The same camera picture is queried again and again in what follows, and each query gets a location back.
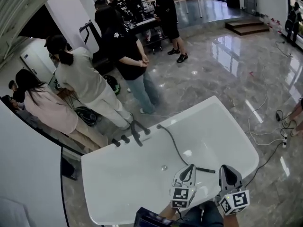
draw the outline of black hair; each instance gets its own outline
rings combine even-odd
[[[95,9],[99,9],[106,5],[105,0],[97,0],[95,1]]]
[[[1,101],[4,103],[6,107],[8,107],[11,111],[14,113],[16,112],[16,109],[14,108],[13,104],[10,102],[11,97],[9,95],[5,95],[1,98]]]
[[[295,10],[298,10],[299,7],[300,7],[299,3],[298,3],[298,2],[295,2],[295,3],[294,3],[294,9],[295,9]]]
[[[70,66],[74,62],[74,56],[65,51],[66,45],[67,41],[63,35],[50,36],[46,42],[48,52],[52,55],[58,54],[60,62]]]
[[[22,91],[28,92],[34,104],[38,105],[36,100],[33,98],[32,92],[41,92],[39,90],[45,84],[41,82],[38,78],[36,78],[33,73],[28,70],[22,69],[16,74],[16,82],[21,88]]]
[[[98,24],[102,35],[108,28],[114,28],[119,33],[125,34],[125,26],[119,21],[116,10],[111,6],[98,9],[95,13],[95,21]]]
[[[12,80],[12,81],[9,82],[9,89],[12,89],[12,88],[13,88],[14,83],[15,83],[14,80]]]

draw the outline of pink shirt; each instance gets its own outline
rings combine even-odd
[[[48,85],[44,84],[37,91],[32,92],[32,96],[38,105],[34,103],[29,92],[25,92],[26,110],[47,126],[64,134],[72,133],[78,123],[77,114]]]

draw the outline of wooden step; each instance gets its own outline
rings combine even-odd
[[[245,27],[245,26],[253,26],[253,25],[262,25],[263,22],[256,19],[247,19],[247,20],[238,20],[233,22],[225,23],[225,27],[228,29]]]
[[[256,25],[256,26],[233,28],[231,30],[239,35],[250,35],[254,33],[269,31],[269,27],[267,25]]]

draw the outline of robotic equipment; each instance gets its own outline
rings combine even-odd
[[[191,164],[175,174],[169,191],[172,208],[188,208],[196,193],[196,166]],[[242,184],[241,174],[231,166],[222,165],[219,171],[218,197],[225,215],[243,211],[250,204],[249,191]]]

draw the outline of bathtub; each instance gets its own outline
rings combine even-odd
[[[215,96],[160,124],[170,130],[187,163],[216,171],[196,172],[190,207],[218,194],[221,165],[234,167],[243,178],[258,165],[253,145]],[[128,144],[120,141],[120,147],[112,144],[82,157],[86,203],[97,225],[134,223],[140,207],[160,213],[169,204],[173,177],[185,165],[167,132],[156,125],[149,129],[150,135],[140,132],[142,147],[131,136]]]

